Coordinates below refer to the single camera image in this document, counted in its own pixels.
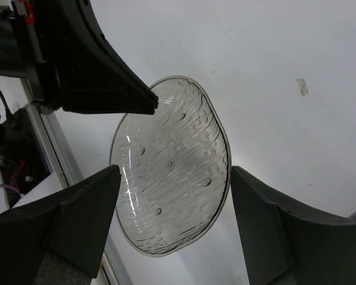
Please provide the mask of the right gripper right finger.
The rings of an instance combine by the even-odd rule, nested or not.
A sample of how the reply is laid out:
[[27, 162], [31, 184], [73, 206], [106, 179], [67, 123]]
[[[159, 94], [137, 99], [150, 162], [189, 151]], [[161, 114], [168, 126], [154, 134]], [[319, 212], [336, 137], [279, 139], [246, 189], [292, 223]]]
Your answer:
[[250, 284], [356, 284], [356, 220], [306, 205], [238, 166], [231, 192]]

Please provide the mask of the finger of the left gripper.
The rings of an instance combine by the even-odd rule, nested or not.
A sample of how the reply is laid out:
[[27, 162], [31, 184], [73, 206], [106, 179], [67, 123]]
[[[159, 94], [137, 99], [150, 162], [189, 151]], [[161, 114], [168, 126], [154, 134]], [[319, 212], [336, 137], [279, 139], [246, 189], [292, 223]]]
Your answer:
[[107, 41], [90, 1], [37, 1], [37, 23], [63, 110], [154, 114], [158, 97]]

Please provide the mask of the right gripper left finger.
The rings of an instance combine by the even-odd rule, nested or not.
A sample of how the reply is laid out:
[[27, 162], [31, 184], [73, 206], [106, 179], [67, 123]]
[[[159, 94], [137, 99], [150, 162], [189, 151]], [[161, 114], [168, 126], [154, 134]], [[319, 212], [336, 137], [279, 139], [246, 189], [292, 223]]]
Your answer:
[[120, 188], [111, 165], [0, 214], [0, 284], [90, 284], [97, 277]]

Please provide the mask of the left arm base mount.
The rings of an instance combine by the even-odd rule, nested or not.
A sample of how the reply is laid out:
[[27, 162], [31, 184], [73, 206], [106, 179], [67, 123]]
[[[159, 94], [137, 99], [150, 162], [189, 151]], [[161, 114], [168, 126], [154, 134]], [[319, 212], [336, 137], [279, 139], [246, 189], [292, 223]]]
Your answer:
[[50, 175], [46, 159], [37, 139], [29, 111], [14, 113], [0, 90], [5, 120], [0, 114], [0, 171], [4, 184], [20, 194], [27, 194]]

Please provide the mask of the smoky grey glass plate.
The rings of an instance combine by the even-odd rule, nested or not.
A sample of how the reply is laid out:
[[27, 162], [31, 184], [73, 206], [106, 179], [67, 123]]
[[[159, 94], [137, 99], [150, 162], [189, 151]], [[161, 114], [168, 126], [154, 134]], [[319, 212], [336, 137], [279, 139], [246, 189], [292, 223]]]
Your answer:
[[130, 245], [154, 258], [200, 239], [215, 223], [230, 188], [230, 144], [205, 90], [182, 75], [151, 86], [153, 115], [125, 114], [109, 162], [120, 169], [116, 205]]

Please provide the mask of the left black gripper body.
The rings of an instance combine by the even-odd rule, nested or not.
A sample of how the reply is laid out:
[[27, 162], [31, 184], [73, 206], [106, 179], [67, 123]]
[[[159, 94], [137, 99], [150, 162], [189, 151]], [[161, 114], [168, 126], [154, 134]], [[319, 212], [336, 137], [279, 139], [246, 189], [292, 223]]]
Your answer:
[[0, 75], [63, 80], [61, 36], [65, 1], [11, 1], [0, 5]]

